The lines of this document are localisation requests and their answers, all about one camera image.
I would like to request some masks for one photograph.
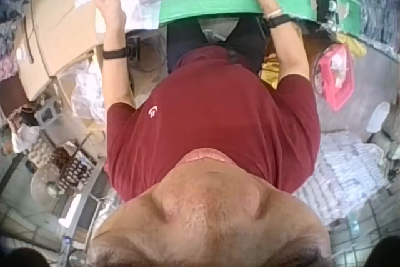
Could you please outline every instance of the person's left arm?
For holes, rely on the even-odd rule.
[[[115,51],[126,47],[126,15],[120,0],[95,0],[105,22],[104,51]],[[126,58],[104,60],[102,67],[102,90],[106,110],[116,103],[125,103],[133,108]]]

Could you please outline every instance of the white bottle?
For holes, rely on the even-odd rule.
[[[367,125],[367,132],[377,133],[382,129],[382,124],[390,112],[390,104],[387,101],[379,103]]]

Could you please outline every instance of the person's left hand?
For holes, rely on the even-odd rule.
[[[121,7],[121,1],[94,0],[94,2],[106,22],[107,31],[124,32],[126,15]]]

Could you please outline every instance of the black wrist strap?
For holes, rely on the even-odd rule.
[[[103,59],[121,59],[128,56],[127,48],[122,48],[114,51],[103,51]]]
[[[266,19],[266,22],[267,22],[267,25],[269,28],[276,28],[279,25],[282,25],[282,24],[290,22],[290,21],[291,21],[291,18],[288,14],[283,14],[280,16]]]

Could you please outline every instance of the pink fabric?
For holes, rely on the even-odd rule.
[[[13,53],[8,54],[0,60],[0,81],[14,76],[18,71],[19,65]]]

